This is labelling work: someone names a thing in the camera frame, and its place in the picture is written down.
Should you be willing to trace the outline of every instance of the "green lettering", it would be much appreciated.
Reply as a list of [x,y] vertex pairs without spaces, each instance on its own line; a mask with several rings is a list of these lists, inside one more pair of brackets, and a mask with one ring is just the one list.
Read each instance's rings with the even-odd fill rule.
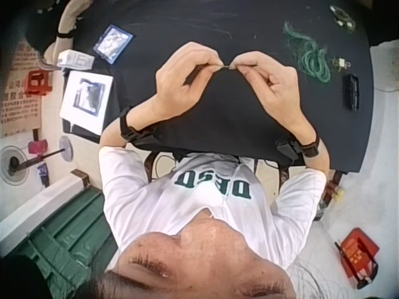
[[249,183],[239,179],[234,181],[232,194],[234,196],[251,199],[251,195],[249,195]]
[[215,174],[216,180],[215,180],[215,185],[219,189],[220,193],[223,195],[226,195],[227,192],[227,186],[229,185],[230,180],[229,179],[223,179],[217,174]]
[[204,171],[203,173],[200,173],[198,176],[198,179],[199,179],[198,183],[211,181],[213,178],[213,175],[212,175],[213,173],[214,173],[213,170],[207,170],[207,171]]
[[192,189],[194,188],[194,180],[195,180],[195,171],[190,170],[179,175],[177,181],[175,182],[175,185],[180,185]]

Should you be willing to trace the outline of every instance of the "eye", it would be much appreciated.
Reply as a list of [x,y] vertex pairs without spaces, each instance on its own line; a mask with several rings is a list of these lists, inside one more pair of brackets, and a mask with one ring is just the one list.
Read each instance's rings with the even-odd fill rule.
[[264,286],[256,286],[246,290],[243,295],[249,298],[265,297],[269,295],[283,295],[284,288],[280,283],[271,283]]
[[133,258],[130,263],[135,263],[137,265],[141,265],[142,267],[145,267],[149,269],[149,271],[161,276],[168,278],[170,275],[168,274],[168,271],[163,263],[157,260],[150,260],[148,256],[143,258],[141,255],[138,257]]

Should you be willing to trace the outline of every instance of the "black phone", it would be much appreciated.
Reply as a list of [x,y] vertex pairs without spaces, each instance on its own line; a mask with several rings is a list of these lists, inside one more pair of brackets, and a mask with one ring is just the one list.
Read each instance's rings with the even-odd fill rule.
[[354,74],[344,76],[344,99],[351,110],[360,108],[359,78]]

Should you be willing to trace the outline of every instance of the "black tablecloth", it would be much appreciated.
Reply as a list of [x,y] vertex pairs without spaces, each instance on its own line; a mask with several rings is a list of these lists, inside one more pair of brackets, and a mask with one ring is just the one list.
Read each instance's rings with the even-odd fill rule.
[[[373,110],[373,75],[367,36],[360,17],[348,1],[312,0],[96,0],[78,23],[74,49],[96,56],[92,72],[114,77],[104,127],[128,105],[155,93],[155,72],[181,45],[196,41],[216,49],[229,64],[243,52],[260,50],[285,65],[296,67],[282,33],[285,21],[328,48],[331,82],[321,83],[299,73],[301,105],[327,145],[331,168],[358,172],[367,148]],[[344,8],[357,23],[354,33],[339,27],[329,4]],[[93,46],[108,25],[135,38],[118,60],[109,65]],[[349,72],[360,81],[360,109],[345,107],[343,73],[333,58],[345,58]],[[98,141],[74,127],[73,133]],[[290,160],[275,147],[289,136],[270,118],[237,71],[222,70],[211,79],[201,101],[179,118],[159,124],[158,145],[146,150],[173,148],[234,154],[277,161]]]

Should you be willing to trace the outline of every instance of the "white t-shirt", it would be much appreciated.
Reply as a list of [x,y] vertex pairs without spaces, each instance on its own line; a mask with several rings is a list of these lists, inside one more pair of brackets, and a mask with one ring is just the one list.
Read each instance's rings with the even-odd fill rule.
[[99,157],[104,213],[121,252],[147,232],[179,233],[208,208],[258,255],[286,269],[305,245],[326,181],[321,171],[306,169],[284,183],[269,207],[255,174],[232,156],[192,154],[150,184],[136,152],[104,147]]

